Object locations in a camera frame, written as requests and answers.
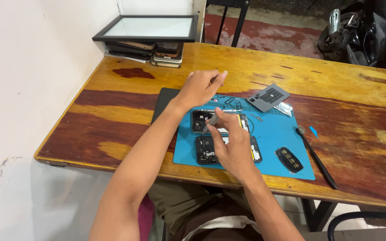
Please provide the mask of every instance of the motorcycle wheel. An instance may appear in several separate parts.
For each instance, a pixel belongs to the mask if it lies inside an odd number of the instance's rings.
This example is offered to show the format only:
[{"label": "motorcycle wheel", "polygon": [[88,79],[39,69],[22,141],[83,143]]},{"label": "motorcycle wheel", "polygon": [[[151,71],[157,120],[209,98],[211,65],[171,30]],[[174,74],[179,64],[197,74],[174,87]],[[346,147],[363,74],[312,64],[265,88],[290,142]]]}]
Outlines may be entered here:
[{"label": "motorcycle wheel", "polygon": [[[342,24],[343,21],[348,21],[349,19],[351,19],[352,15],[354,15],[355,17],[358,17],[358,13],[356,12],[347,12],[345,14],[342,14],[340,16],[340,23]],[[333,49],[330,46],[329,26],[325,27],[325,29],[321,32],[318,38],[317,46],[318,46],[318,50],[321,53],[333,52]]]}]

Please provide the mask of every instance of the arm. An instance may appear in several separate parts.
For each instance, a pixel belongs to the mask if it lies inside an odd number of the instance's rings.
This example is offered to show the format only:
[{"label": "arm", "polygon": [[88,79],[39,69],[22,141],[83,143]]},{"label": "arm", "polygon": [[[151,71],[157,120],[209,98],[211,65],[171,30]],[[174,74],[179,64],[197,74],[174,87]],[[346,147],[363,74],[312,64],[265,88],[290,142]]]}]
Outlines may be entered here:
[{"label": "arm", "polygon": [[138,208],[162,165],[181,119],[204,105],[227,75],[217,70],[191,72],[180,93],[141,136],[108,183],[89,233],[89,240],[139,240]]},{"label": "arm", "polygon": [[[216,127],[207,125],[214,140],[215,153],[222,166],[243,185],[263,239],[304,241],[254,165],[248,131],[239,126],[235,114],[224,113],[218,107],[215,113],[220,118]],[[222,127],[229,131],[227,145],[217,130]]]}]

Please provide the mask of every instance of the glass panel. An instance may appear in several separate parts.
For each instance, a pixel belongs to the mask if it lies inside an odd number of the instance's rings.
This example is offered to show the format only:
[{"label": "glass panel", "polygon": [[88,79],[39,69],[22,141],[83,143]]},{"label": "glass panel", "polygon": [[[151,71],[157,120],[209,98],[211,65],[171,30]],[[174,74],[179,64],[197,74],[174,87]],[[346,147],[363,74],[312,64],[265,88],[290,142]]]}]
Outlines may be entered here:
[{"label": "glass panel", "polygon": [[105,36],[188,37],[192,18],[122,18]]}]

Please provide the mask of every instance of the pink cloth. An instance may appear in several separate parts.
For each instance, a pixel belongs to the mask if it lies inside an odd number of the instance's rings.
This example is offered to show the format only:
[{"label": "pink cloth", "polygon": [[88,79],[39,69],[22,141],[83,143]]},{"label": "pink cloth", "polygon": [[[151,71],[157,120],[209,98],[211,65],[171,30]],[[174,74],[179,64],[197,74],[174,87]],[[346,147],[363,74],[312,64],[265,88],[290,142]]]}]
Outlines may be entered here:
[{"label": "pink cloth", "polygon": [[154,204],[145,195],[138,209],[138,224],[139,224],[139,240],[147,241],[150,235],[151,226],[154,218]]}]

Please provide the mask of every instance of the black label sticker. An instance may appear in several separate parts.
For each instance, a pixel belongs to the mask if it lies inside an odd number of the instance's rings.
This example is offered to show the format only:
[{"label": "black label sticker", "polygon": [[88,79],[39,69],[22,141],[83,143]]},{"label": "black label sticker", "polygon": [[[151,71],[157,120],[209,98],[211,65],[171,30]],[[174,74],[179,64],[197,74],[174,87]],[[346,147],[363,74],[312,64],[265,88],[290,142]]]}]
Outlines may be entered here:
[{"label": "black label sticker", "polygon": [[278,148],[275,151],[275,155],[282,162],[282,164],[287,167],[291,174],[295,174],[303,169],[303,165],[300,163],[299,159],[290,151],[287,147]]}]

